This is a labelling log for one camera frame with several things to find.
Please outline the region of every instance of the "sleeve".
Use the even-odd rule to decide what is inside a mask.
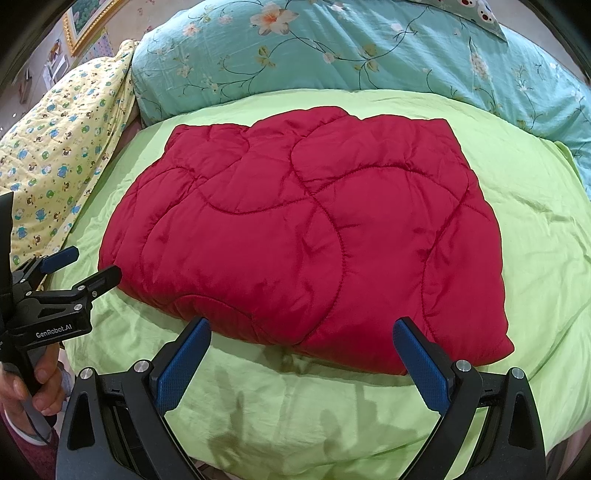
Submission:
[[[56,431],[54,430],[51,433],[51,440],[48,445],[34,445],[29,440],[25,440],[25,434],[20,435],[17,433],[17,429],[12,426],[12,423],[6,417],[2,404],[0,404],[0,415],[14,443],[31,464],[39,478],[41,480],[55,480],[58,443]]]

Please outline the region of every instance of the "metal screw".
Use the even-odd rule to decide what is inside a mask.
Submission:
[[[467,360],[458,360],[456,362],[456,368],[460,372],[469,372],[472,369],[472,366]]]
[[[92,377],[92,369],[91,368],[85,368],[82,372],[80,372],[80,378],[82,380],[86,380],[87,378]]]
[[[525,377],[525,373],[523,373],[523,370],[517,367],[511,369],[511,375],[513,375],[515,378],[518,378],[519,380]]]
[[[145,372],[149,366],[150,366],[150,362],[148,362],[147,360],[140,360],[135,363],[134,370],[137,373]]]

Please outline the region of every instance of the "pillowcase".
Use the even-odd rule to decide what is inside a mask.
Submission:
[[[496,20],[485,0],[409,0],[418,4],[431,5],[458,17],[465,18],[491,32],[503,41],[507,41],[501,25]]]
[[[0,140],[0,194],[14,192],[13,269],[60,250],[111,159],[135,100],[136,45],[72,70]]]

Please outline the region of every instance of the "gold picture frame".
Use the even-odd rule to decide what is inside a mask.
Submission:
[[[63,17],[70,55],[78,55],[98,29],[127,1],[76,0]]]

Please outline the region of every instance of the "cartoon animal print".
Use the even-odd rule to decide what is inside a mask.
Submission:
[[[478,2],[478,14],[482,21],[486,23],[493,23],[495,16],[492,14],[491,8],[484,2]]]

